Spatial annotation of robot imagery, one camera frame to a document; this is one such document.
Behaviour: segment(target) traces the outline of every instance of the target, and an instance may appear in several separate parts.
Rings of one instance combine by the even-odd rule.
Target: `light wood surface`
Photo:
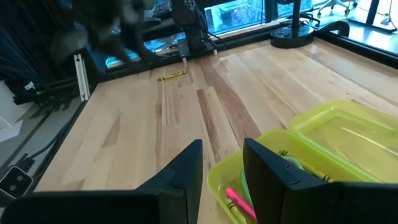
[[[269,41],[98,85],[36,191],[134,189],[194,139],[203,140],[199,223],[230,223],[206,184],[211,166],[243,139],[289,126],[297,114],[351,99],[398,114],[397,70],[316,40]]]

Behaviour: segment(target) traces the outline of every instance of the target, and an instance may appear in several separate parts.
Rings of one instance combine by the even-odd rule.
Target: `marker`
[[[255,221],[257,221],[256,214],[254,213],[253,208],[240,195],[238,195],[231,188],[227,188],[225,193],[228,198],[230,198],[233,202],[235,202],[236,205],[238,205],[240,208],[242,208]]]
[[[236,208],[235,203],[231,199],[225,198],[225,202],[228,209],[231,211],[231,213],[235,216],[240,224],[248,224],[246,218],[242,215],[239,209]]]
[[[281,151],[280,154],[281,154],[282,156],[294,157],[294,156],[291,155],[291,153],[288,152],[287,150]],[[316,170],[316,168],[314,168],[314,167],[312,167],[312,166],[309,166],[308,164],[306,164],[306,163],[304,163],[304,162],[302,162],[302,161],[299,161],[299,162],[301,163],[301,165],[304,167],[305,170],[307,170],[307,171],[310,172],[311,174],[313,174],[313,175],[315,175],[315,176],[321,178],[321,179],[322,179],[323,181],[325,181],[326,183],[330,183],[330,182],[335,181],[335,180],[333,180],[329,175],[324,174],[324,173],[322,173],[322,172]]]
[[[177,72],[177,73],[174,73],[174,74],[171,74],[171,75],[166,75],[164,77],[160,77],[160,78],[157,79],[157,81],[168,80],[168,79],[179,77],[179,76],[185,75],[185,74],[187,74],[187,71],[186,70],[182,70],[181,72]]]

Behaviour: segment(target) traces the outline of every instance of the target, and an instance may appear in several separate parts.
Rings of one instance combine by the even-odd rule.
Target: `lamp base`
[[[300,25],[298,34],[293,35],[292,26],[281,27],[272,31],[271,45],[282,49],[303,47],[313,42],[313,32],[312,27]]]

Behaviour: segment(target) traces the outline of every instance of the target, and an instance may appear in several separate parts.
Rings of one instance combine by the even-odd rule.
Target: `wooden table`
[[[301,49],[269,41],[98,85],[36,191],[134,189],[194,139],[203,140],[199,223],[230,223],[206,184],[211,166],[245,137],[347,98],[398,114],[397,71],[321,40]]]

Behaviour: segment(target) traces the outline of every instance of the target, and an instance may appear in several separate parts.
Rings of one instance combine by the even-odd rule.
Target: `office chair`
[[[316,5],[314,5],[312,7],[314,8],[316,6],[321,6],[321,5],[323,5],[323,6],[319,9],[318,17],[321,17],[321,10],[322,9],[330,6],[330,9],[333,10],[335,5],[345,7],[346,8],[345,13],[346,14],[349,13],[348,6],[345,3],[343,3],[341,0],[326,0],[326,1],[323,1],[323,2],[320,2],[320,3],[316,4]],[[353,7],[356,7],[357,5],[358,5],[358,3],[356,2],[356,0],[353,0]]]

